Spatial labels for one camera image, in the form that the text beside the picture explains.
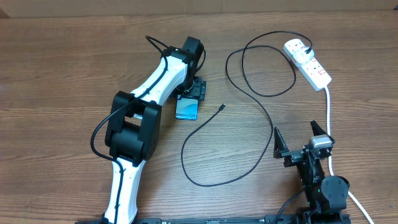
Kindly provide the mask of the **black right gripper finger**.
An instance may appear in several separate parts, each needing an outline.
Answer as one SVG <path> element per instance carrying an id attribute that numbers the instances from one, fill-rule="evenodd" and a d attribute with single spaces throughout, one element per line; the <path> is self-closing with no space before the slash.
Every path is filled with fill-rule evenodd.
<path id="1" fill-rule="evenodd" d="M 330 138 L 331 142 L 334 144 L 335 140 L 326 132 L 324 131 L 319 125 L 318 123 L 313 120 L 310 122 L 310 125 L 312 127 L 312 132 L 314 136 L 322 136 L 322 135 L 326 135 Z"/>
<path id="2" fill-rule="evenodd" d="M 283 158 L 287 155 L 288 152 L 289 148 L 287 147 L 278 127 L 274 127 L 274 158 Z"/>

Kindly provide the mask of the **blue Samsung Galaxy smartphone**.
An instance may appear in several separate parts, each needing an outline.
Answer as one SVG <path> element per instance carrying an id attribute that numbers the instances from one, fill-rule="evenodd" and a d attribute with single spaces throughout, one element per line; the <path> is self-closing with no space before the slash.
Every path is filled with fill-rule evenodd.
<path id="1" fill-rule="evenodd" d="M 175 118 L 195 121 L 198 118 L 198 100 L 177 96 Z"/>

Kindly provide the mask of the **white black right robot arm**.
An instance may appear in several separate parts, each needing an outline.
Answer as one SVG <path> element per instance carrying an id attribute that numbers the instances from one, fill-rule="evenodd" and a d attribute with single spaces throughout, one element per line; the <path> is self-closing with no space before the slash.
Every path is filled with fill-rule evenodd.
<path id="1" fill-rule="evenodd" d="M 331 156 L 335 140 L 316 121 L 310 122 L 313 136 L 301 150 L 291 151 L 279 129 L 274 128 L 274 152 L 276 159 L 283 159 L 285 167 L 296 167 L 302 189 L 281 206 L 275 223 L 350 223 L 346 209 L 349 182 L 338 175 L 326 176 L 321 161 Z M 293 215 L 282 216 L 286 206 L 304 193 L 307 206 L 298 208 Z"/>

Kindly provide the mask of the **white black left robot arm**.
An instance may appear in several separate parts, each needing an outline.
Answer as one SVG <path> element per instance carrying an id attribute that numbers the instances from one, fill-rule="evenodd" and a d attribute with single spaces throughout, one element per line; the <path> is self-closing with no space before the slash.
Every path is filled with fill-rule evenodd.
<path id="1" fill-rule="evenodd" d="M 206 83 L 196 77 L 205 60 L 200 40 L 187 37 L 181 48 L 165 46 L 152 75 L 130 93 L 119 91 L 113 99 L 104 143 L 113 165 L 109 205 L 100 223 L 133 223 L 145 163 L 159 141 L 162 106 L 172 94 L 203 100 Z"/>

